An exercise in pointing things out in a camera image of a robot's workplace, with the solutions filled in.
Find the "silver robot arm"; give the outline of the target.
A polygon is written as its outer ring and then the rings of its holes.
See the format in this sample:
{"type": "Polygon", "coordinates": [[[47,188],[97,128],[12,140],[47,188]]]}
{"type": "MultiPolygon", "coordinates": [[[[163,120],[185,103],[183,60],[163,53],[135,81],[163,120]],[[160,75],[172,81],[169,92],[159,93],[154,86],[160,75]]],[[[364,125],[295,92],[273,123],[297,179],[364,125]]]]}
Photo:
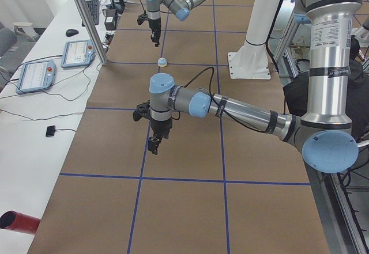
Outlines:
{"type": "Polygon", "coordinates": [[[146,8],[137,23],[141,25],[144,21],[148,22],[152,31],[150,39],[158,47],[161,37],[161,5],[168,8],[179,21],[184,21],[191,10],[205,1],[207,0],[146,0],[146,8]]]}
{"type": "Polygon", "coordinates": [[[262,109],[210,90],[177,85],[167,73],[153,75],[144,116],[153,135],[147,147],[157,153],[168,138],[173,112],[203,118],[212,113],[242,126],[272,134],[294,146],[305,163],[323,173],[339,173],[357,160],[362,143],[346,112],[351,97],[349,66],[352,17],[362,0],[296,0],[296,10],[311,24],[310,68],[283,88],[289,114],[262,109]]]}

